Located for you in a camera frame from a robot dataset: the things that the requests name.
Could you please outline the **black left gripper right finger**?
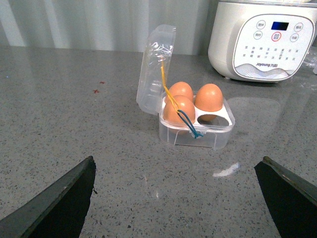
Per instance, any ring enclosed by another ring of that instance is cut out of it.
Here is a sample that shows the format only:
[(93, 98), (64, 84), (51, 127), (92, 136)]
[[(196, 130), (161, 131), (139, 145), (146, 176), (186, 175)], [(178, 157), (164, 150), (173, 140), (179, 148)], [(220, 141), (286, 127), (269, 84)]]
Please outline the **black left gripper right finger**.
[(255, 166), (270, 215), (282, 238), (317, 236), (317, 187), (270, 157)]

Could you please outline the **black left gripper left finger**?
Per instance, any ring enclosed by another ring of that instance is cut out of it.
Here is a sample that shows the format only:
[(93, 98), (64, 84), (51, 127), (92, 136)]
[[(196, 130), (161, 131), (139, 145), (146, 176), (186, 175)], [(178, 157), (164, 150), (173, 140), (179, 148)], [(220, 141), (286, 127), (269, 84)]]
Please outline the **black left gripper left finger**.
[(77, 238), (94, 190), (96, 163), (89, 156), (0, 221), (2, 238)]

